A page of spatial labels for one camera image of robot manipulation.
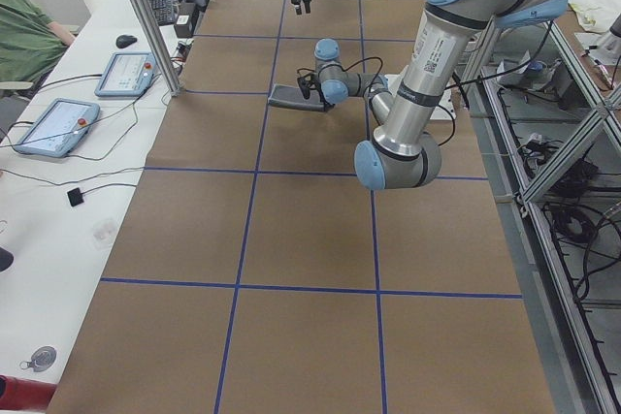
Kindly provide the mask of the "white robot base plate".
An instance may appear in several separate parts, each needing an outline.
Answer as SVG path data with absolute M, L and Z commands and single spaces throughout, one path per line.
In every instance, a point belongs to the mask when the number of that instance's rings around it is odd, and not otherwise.
M 389 92 L 396 97 L 402 76 L 398 74 L 386 74 Z M 445 90 L 442 94 L 440 102 L 434 108 L 431 115 L 431 121 L 447 121 L 450 122 L 456 116 L 456 110 L 453 105 L 452 91 Z

